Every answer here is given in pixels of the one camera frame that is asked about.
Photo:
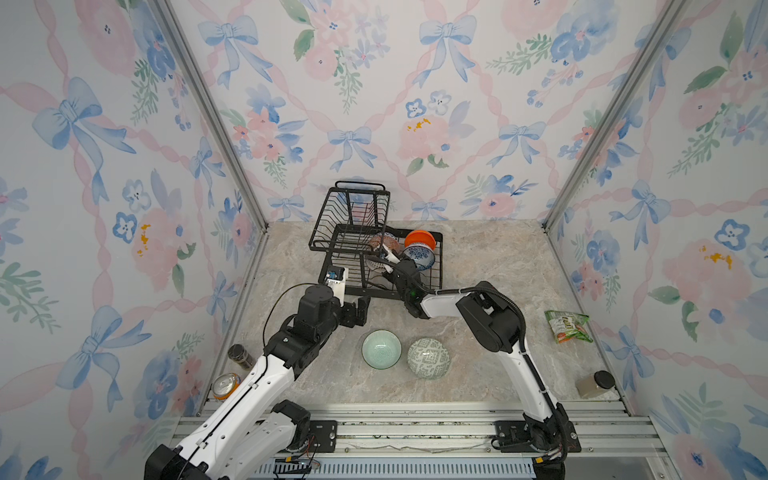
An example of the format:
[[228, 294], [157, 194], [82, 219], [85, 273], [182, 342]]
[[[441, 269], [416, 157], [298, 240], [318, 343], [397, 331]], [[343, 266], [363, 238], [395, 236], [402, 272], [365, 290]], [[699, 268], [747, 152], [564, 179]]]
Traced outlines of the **orange bowl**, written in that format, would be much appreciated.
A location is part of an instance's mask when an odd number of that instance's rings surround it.
[[406, 235], [404, 245], [405, 247], [409, 247], [415, 244], [426, 246], [434, 251], [437, 246], [437, 241], [429, 231], [413, 230]]

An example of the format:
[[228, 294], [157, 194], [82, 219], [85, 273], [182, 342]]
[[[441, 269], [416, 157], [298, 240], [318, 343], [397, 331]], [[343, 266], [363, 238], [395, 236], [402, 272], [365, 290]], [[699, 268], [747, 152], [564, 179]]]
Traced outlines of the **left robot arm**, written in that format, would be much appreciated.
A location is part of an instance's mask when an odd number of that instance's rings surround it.
[[367, 322], [370, 298], [344, 300], [343, 288], [308, 284], [243, 383], [177, 446], [158, 446], [145, 479], [247, 479], [281, 451], [307, 446], [311, 414], [278, 398], [318, 357], [339, 327]]

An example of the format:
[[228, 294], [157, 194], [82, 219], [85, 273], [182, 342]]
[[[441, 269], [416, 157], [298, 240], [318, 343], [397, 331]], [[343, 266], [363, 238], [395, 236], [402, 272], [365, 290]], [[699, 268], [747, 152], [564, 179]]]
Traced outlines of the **red patterned bowl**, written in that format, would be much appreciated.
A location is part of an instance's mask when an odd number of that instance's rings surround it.
[[398, 239], [389, 232], [378, 233], [374, 235], [369, 241], [369, 246], [374, 251], [378, 250], [382, 246], [386, 246], [394, 253], [399, 253], [403, 249], [403, 246], [398, 241]]

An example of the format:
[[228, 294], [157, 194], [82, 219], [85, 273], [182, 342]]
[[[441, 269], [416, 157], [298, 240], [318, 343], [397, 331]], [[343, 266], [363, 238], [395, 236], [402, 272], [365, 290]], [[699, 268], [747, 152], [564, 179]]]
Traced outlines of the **pale green bowl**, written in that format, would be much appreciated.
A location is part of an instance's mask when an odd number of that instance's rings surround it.
[[376, 330], [363, 341], [362, 357], [365, 363], [376, 370], [386, 370], [398, 363], [402, 355], [399, 338], [389, 330]]

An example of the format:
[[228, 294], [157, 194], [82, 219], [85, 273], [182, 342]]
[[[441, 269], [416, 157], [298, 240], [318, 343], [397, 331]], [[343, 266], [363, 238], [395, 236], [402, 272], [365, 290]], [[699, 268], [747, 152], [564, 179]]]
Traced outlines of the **blue floral bowl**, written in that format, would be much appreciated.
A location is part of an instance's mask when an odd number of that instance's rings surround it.
[[403, 256], [412, 260], [419, 271], [431, 269], [436, 260], [433, 249], [423, 243], [413, 243], [405, 247]]

